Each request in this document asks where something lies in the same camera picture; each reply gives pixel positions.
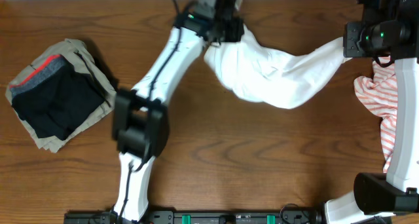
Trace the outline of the white t-shirt green logo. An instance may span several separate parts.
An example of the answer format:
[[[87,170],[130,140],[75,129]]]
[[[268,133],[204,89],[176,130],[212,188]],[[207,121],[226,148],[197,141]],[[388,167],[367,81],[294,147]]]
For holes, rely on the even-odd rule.
[[[314,97],[347,62],[343,51],[339,37],[309,54],[294,56],[261,46],[245,28],[239,42],[209,47],[204,61],[238,98],[294,109]]]

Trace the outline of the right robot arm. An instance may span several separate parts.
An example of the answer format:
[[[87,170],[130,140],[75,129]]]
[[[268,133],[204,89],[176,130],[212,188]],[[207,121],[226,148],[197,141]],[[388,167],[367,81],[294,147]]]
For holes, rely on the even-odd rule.
[[[343,55],[373,59],[374,77],[354,85],[382,118],[387,163],[381,174],[358,174],[352,191],[311,212],[311,223],[390,223],[418,211],[418,0],[357,2],[363,16],[346,25]]]

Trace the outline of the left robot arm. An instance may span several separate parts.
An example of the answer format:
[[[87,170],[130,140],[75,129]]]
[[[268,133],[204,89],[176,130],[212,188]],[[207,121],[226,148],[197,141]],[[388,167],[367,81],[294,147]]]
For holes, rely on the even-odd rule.
[[[192,0],[176,16],[162,52],[132,89],[115,98],[112,138],[120,160],[113,223],[139,223],[147,211],[153,163],[170,133],[168,105],[180,80],[205,48],[236,43],[244,34],[242,0]]]

